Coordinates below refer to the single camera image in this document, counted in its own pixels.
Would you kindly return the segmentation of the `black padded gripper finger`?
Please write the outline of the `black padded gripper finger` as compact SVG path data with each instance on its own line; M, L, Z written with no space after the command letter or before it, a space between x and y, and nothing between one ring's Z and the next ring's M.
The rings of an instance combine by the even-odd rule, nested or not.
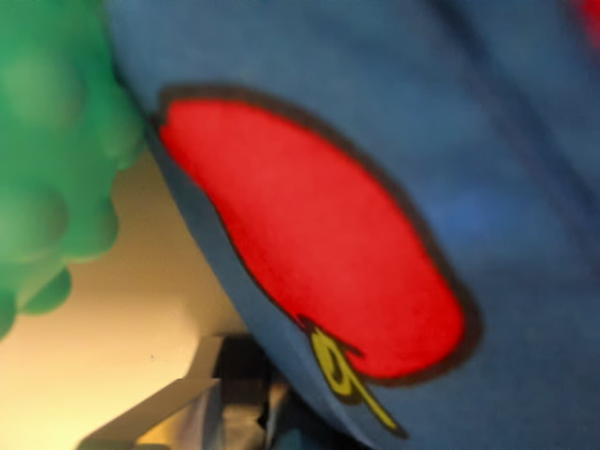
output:
M187 373L83 438L80 449L263 449L271 366L248 335L205 337Z

